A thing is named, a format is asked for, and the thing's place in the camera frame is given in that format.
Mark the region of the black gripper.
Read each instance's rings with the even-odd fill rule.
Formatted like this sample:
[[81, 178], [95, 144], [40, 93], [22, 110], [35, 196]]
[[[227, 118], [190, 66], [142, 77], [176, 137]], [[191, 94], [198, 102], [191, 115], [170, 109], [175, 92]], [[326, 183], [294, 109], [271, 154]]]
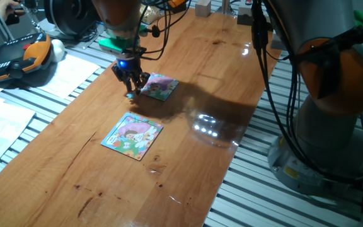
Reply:
[[142, 72], [139, 55], [134, 52], [116, 52], [115, 57], [117, 61], [115, 66], [112, 66], [114, 75], [116, 75], [120, 82], [123, 82], [127, 92], [131, 93], [132, 85], [130, 82], [129, 72], [136, 73], [137, 76], [134, 77], [135, 93], [140, 94], [151, 75], [149, 73]]

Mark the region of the person's bare hand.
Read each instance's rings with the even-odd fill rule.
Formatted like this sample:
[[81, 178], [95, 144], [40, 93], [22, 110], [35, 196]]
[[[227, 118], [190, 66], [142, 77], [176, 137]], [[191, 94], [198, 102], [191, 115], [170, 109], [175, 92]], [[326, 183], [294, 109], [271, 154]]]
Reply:
[[22, 15], [24, 10], [20, 8], [21, 1], [15, 0], [0, 0], [0, 15], [7, 17], [13, 13]]

